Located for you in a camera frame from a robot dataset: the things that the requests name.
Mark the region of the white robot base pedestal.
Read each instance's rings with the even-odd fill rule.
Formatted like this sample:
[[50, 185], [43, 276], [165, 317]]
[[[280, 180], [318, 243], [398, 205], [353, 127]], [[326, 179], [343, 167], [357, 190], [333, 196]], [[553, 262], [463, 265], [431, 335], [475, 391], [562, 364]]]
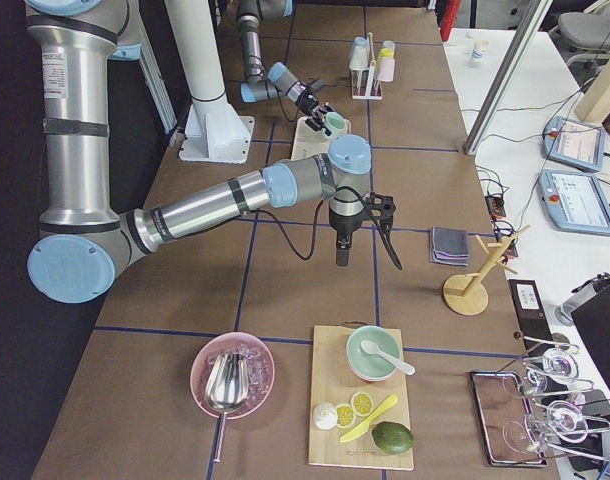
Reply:
[[254, 119], [239, 116], [228, 101], [209, 3], [175, 0], [165, 5], [192, 100], [180, 158], [242, 164]]

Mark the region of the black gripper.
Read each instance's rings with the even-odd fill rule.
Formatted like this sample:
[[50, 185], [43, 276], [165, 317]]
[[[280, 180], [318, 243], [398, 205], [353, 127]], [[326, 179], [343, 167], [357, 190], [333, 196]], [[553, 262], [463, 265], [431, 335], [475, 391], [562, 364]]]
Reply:
[[337, 266], [349, 265], [352, 235], [367, 218], [360, 194], [336, 194], [329, 201], [329, 222], [336, 231]]
[[326, 103], [321, 103], [316, 97], [316, 93], [324, 86], [325, 82], [322, 79], [304, 84], [304, 90], [298, 97], [297, 106], [301, 112], [308, 116], [307, 125], [314, 132], [320, 132], [323, 136], [330, 136], [331, 130], [324, 123], [324, 117], [330, 111], [330, 107]]

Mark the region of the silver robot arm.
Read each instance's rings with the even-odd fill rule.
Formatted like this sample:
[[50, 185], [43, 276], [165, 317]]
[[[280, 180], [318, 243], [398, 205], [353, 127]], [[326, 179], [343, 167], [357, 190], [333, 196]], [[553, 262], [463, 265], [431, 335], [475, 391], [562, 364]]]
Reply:
[[148, 211], [115, 213], [110, 205], [107, 63], [136, 58], [145, 41], [135, 1], [30, 1], [27, 29], [42, 53], [43, 131], [49, 205], [27, 269], [34, 286], [62, 303], [104, 294], [131, 264], [160, 246], [259, 211], [322, 199], [337, 233], [336, 260], [345, 264], [351, 238], [373, 216], [368, 187], [371, 149], [360, 136], [336, 130], [337, 113], [284, 64], [265, 69], [258, 24], [288, 16], [287, 1], [243, 1], [245, 101], [293, 101], [307, 125], [330, 139], [329, 148], [281, 161]]
[[321, 103], [316, 93], [324, 82], [315, 79], [304, 83], [282, 62], [269, 70], [262, 61], [259, 25], [264, 19], [278, 19], [292, 14], [293, 2], [286, 0], [243, 0], [236, 12], [236, 27], [241, 36], [245, 82], [241, 85], [242, 100], [246, 103], [285, 97], [305, 114], [305, 123], [314, 131], [331, 135], [325, 125], [326, 116], [333, 112], [328, 103]]

